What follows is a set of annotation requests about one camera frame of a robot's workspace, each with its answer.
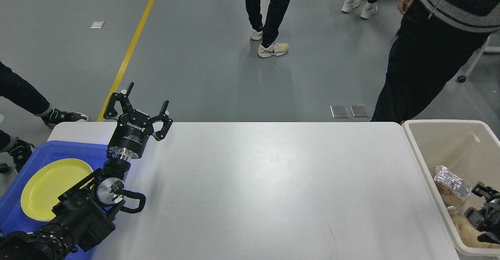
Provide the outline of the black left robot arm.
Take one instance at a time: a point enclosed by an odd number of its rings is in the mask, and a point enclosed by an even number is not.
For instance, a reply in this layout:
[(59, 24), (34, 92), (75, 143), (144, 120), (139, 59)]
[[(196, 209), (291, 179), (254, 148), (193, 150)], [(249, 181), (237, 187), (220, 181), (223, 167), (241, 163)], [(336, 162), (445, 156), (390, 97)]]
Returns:
[(48, 223), (31, 234), (16, 231), (2, 237), (2, 260), (63, 260), (78, 249), (89, 251), (115, 230), (118, 212), (137, 214), (144, 209), (145, 195), (126, 190), (124, 178), (130, 161), (142, 157), (149, 138), (163, 140), (173, 120), (168, 100), (154, 117), (134, 109), (129, 100), (133, 86), (131, 82), (109, 97), (104, 118), (115, 119), (117, 126), (103, 166), (58, 196), (52, 208), (55, 217)]

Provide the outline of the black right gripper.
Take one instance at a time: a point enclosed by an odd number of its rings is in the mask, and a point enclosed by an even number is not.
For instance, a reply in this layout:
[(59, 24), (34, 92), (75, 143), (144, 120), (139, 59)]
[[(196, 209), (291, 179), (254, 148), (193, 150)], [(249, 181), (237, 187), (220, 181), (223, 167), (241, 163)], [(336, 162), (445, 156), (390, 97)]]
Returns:
[(485, 186), (483, 182), (477, 182), (471, 192), (490, 201), (486, 201), (479, 210), (469, 207), (464, 212), (464, 217), (479, 232), (499, 233), (500, 193), (492, 187)]

